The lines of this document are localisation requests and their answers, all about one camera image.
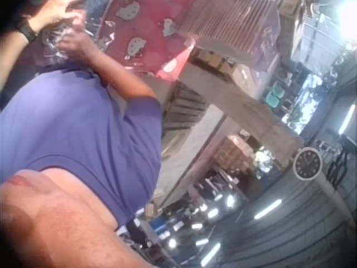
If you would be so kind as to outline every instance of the skin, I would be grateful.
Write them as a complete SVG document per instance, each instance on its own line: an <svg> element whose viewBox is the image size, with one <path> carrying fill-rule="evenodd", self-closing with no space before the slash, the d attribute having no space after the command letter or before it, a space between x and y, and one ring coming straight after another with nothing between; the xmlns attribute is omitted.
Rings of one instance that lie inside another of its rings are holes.
<svg viewBox="0 0 357 268"><path fill-rule="evenodd" d="M73 31L59 49L88 64L127 101L155 97L154 92L121 64L96 48L84 32L84 13L66 13L72 0L47 0L29 20L35 32L62 19ZM0 89L28 44L12 31L1 39ZM3 183L1 225L29 267L152 267L117 238L117 221L100 199L63 169L41 173L22 170Z"/></svg>

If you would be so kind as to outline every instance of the shirt sleeve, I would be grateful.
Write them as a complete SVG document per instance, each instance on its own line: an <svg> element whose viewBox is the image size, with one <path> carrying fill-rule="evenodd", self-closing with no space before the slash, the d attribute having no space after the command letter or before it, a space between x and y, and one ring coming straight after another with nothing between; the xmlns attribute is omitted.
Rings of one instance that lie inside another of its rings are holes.
<svg viewBox="0 0 357 268"><path fill-rule="evenodd" d="M147 179L155 180L154 184L161 167L161 118L161 105L152 97L133 98L124 115L136 162Z"/></svg>

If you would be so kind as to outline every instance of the wristwatch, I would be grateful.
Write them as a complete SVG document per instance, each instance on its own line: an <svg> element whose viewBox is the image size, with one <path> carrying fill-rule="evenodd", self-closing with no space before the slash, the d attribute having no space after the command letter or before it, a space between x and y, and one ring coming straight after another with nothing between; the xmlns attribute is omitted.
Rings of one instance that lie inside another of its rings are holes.
<svg viewBox="0 0 357 268"><path fill-rule="evenodd" d="M38 33L34 32L33 29L31 29L30 24L26 19L20 21L20 23L16 26L16 29L17 31L25 35L29 43L35 40L38 35Z"/></svg>

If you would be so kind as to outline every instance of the watch face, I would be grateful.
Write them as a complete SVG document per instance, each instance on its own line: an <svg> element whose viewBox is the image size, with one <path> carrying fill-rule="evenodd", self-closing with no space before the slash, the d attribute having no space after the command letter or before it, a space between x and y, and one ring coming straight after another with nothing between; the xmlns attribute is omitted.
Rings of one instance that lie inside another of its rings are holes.
<svg viewBox="0 0 357 268"><path fill-rule="evenodd" d="M317 152L306 150L296 160L296 172L303 179L314 177L320 170L320 157Z"/></svg>

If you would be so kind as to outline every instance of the round clock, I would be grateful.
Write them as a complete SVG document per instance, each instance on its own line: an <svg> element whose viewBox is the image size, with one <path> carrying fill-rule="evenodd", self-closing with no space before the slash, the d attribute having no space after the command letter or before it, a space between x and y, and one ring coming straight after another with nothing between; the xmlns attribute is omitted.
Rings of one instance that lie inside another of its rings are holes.
<svg viewBox="0 0 357 268"><path fill-rule="evenodd" d="M293 171L300 180L313 180L321 170L321 154L315 148L305 147L295 156Z"/></svg>

